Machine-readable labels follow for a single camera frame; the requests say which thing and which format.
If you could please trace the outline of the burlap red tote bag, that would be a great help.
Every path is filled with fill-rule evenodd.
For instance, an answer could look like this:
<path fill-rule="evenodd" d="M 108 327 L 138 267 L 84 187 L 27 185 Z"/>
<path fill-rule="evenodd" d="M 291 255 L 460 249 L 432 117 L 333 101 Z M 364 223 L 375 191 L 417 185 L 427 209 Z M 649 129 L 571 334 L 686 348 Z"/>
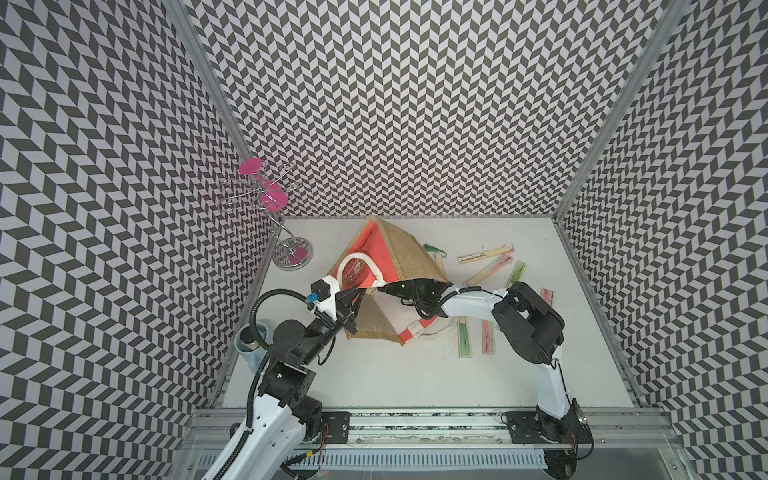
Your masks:
<path fill-rule="evenodd" d="M 365 297 L 357 316 L 358 332 L 349 339 L 386 340 L 403 345 L 425 333 L 435 318 L 420 318 L 412 307 L 383 292 L 389 283 L 433 279 L 451 283 L 422 244 L 407 231 L 376 215 L 366 218 L 329 274 L 341 289 L 360 288 Z"/>

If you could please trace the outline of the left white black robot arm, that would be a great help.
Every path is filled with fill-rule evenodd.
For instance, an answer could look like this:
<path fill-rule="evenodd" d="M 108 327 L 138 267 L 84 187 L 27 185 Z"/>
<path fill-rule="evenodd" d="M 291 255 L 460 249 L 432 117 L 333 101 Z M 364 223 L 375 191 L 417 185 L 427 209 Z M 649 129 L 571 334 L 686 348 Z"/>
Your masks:
<path fill-rule="evenodd" d="M 293 466 L 300 460 L 291 455 L 302 442 L 323 438 L 322 403 L 308 395 L 315 377 L 308 364 L 323 350 L 332 349 L 341 330 L 356 331 L 364 295 L 360 288 L 334 293 L 319 280 L 308 295 L 280 288 L 256 300 L 249 317 L 252 329 L 261 305 L 278 296 L 299 301 L 314 320 L 308 326 L 285 320 L 270 342 L 256 337 L 266 354 L 248 390 L 245 418 L 204 475 L 206 479 L 271 479 L 279 471 L 292 479 L 315 476 L 295 470 Z"/>

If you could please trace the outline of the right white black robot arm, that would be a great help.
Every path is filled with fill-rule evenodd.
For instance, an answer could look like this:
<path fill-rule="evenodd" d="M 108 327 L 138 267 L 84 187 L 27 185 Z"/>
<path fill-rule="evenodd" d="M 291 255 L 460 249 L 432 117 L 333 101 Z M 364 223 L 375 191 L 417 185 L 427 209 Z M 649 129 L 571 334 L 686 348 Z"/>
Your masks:
<path fill-rule="evenodd" d="M 593 440 L 561 367 L 565 322 L 527 283 L 517 281 L 501 292 L 420 279 L 391 283 L 378 291 L 413 307 L 423 320 L 472 317 L 498 325 L 518 357 L 539 369 L 534 434 L 543 442 L 572 447 Z"/>

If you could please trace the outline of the green pink folding fan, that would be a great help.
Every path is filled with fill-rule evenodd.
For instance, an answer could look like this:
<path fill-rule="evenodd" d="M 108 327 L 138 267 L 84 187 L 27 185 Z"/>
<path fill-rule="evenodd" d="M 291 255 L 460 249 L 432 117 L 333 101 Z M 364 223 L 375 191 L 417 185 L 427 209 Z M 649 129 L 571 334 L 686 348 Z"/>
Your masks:
<path fill-rule="evenodd" d="M 469 325 L 466 317 L 459 318 L 457 328 L 458 328 L 459 357 L 462 359 L 471 358 L 472 345 L 471 345 Z"/>

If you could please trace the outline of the pink blue folding fan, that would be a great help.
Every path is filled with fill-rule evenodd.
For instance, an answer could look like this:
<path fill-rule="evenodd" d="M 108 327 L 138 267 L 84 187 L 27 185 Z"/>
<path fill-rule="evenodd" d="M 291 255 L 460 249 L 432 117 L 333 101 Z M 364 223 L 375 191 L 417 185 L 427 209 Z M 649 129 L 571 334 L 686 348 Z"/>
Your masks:
<path fill-rule="evenodd" d="M 554 303 L 554 291 L 553 290 L 550 290 L 550 289 L 547 289 L 547 288 L 542 288 L 540 290 L 540 296 L 542 297 L 542 299 L 548 305 L 552 305 Z"/>

